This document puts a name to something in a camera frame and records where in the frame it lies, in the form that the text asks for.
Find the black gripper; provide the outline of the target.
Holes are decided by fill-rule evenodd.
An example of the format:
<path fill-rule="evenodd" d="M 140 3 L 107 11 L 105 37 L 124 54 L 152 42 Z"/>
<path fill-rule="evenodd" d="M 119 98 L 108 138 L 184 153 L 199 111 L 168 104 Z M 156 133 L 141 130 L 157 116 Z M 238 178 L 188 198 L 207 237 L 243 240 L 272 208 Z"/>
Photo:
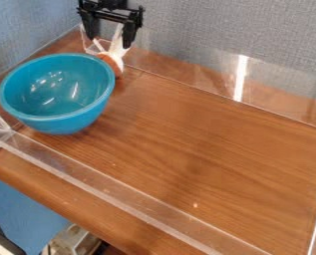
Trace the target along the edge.
<path fill-rule="evenodd" d="M 79 0 L 79 14 L 83 17 L 85 31 L 91 40 L 100 36 L 101 21 L 125 24 L 124 48 L 132 46 L 137 36 L 137 27 L 144 25 L 145 7 L 131 4 L 129 0 Z"/>

